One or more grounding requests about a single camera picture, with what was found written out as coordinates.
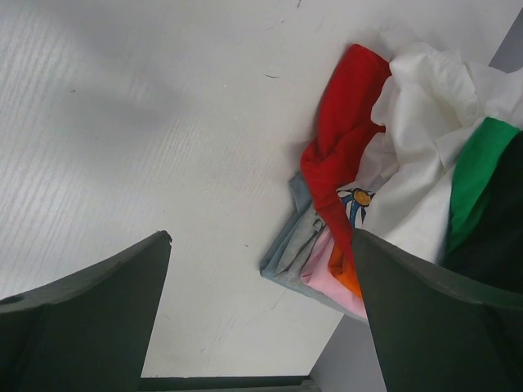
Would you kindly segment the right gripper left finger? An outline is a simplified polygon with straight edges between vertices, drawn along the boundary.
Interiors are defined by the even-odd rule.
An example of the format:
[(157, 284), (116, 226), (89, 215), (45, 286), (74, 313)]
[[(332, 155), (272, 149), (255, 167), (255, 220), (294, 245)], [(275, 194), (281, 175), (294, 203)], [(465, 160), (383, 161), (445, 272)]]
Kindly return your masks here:
[(159, 231), (52, 283), (1, 300), (3, 391), (136, 391), (171, 237)]

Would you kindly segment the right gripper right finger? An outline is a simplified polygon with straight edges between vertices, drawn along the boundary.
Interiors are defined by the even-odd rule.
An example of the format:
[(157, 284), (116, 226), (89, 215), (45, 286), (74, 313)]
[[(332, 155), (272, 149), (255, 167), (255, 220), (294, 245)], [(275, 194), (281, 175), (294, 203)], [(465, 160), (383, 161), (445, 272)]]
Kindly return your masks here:
[(520, 391), (522, 296), (365, 230), (351, 247), (389, 391)]

